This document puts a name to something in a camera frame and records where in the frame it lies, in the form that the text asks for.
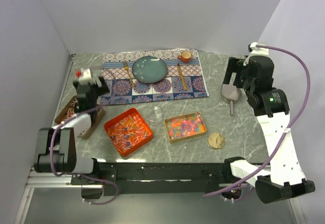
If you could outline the brown tin of lollipops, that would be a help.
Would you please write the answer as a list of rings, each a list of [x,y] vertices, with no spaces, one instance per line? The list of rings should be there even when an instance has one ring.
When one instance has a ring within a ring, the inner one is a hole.
[[[88,139],[95,128],[98,126],[99,122],[103,119],[105,115],[105,111],[103,108],[99,108],[96,113],[96,119],[94,122],[91,122],[90,115],[80,115],[76,119],[65,123],[65,121],[69,120],[70,118],[74,118],[75,108],[77,107],[78,100],[77,96],[73,96],[69,102],[64,106],[64,108],[59,112],[57,117],[55,118],[54,122],[56,124],[64,123],[65,127],[72,127],[74,129],[74,136],[75,138],[79,137],[82,139]]]

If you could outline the silver metal scoop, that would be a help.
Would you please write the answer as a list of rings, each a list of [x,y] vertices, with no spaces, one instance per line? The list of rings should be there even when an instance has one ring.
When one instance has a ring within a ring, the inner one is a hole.
[[[231,84],[222,84],[220,89],[220,95],[224,102],[230,106],[230,116],[234,115],[234,104],[237,103],[241,96],[241,89]]]

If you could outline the orange tray of candies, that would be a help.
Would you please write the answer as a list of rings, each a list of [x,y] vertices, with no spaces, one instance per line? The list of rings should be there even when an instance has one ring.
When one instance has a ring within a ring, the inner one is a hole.
[[[153,132],[136,108],[130,108],[104,124],[121,157],[127,157],[153,139]]]

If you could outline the clear plastic jar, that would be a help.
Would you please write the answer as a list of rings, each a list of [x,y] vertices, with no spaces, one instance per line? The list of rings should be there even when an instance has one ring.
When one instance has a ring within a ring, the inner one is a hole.
[[[150,124],[157,124],[161,122],[161,119],[162,119],[162,113],[159,107],[154,107],[147,114],[147,120]]]

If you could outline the gold tin of star candies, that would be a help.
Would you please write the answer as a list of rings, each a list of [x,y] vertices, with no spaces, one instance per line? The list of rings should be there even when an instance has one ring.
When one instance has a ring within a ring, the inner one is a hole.
[[[200,112],[167,118],[164,123],[167,139],[171,143],[199,137],[207,131]]]

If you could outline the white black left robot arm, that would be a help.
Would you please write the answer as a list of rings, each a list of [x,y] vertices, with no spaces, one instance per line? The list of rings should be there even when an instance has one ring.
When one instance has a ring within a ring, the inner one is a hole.
[[[94,167],[95,160],[87,158],[80,166],[77,158],[75,139],[84,131],[95,126],[100,96],[110,89],[102,76],[85,80],[78,78],[73,82],[76,89],[77,106],[71,118],[54,127],[41,128],[38,131],[35,150],[34,169],[38,173],[83,173],[89,184],[96,184],[101,178],[101,171]]]

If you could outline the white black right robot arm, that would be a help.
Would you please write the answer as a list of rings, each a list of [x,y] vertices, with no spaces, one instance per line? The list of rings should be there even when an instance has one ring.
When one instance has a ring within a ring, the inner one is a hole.
[[[260,170],[243,157],[225,159],[222,176],[227,182],[244,179],[253,186],[258,198],[273,203],[315,191],[315,184],[303,173],[290,131],[290,114],[286,94],[273,87],[274,63],[267,56],[246,59],[231,57],[223,80],[245,91],[248,104],[260,124],[268,154],[270,170]]]

